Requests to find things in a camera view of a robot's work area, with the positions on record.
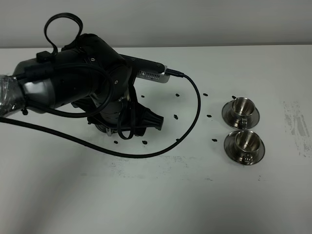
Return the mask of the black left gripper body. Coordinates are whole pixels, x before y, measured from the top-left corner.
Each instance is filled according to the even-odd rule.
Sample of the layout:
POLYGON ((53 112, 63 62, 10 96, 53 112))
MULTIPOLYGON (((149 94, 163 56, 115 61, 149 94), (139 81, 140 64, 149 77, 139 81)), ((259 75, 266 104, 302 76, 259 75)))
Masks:
POLYGON ((111 102, 99 113, 88 117, 89 124, 102 124, 119 136, 129 131, 130 136, 143 136, 146 127, 140 126, 142 105, 137 101, 136 93, 123 92, 114 95, 111 102))

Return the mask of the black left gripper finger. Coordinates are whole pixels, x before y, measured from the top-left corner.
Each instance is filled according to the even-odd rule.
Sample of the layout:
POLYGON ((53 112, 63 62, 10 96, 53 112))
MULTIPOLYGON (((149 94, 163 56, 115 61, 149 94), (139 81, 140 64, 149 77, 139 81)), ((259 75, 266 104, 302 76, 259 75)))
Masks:
POLYGON ((163 117, 155 114, 153 111, 151 111, 149 108, 146 108, 144 106, 141 107, 142 114, 140 117, 140 126, 141 127, 154 127, 157 130, 162 129, 163 125, 163 117))

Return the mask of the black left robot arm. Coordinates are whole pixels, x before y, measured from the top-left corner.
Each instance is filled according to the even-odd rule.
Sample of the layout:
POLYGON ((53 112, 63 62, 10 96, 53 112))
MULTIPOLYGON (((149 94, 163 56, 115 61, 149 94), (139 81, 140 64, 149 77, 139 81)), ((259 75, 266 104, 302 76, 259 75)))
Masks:
POLYGON ((85 118, 108 135, 142 136, 160 130, 163 117, 137 100, 136 78, 165 76, 161 63, 121 55, 94 34, 84 34, 61 50, 40 52, 0 79, 0 115, 49 113, 85 118))

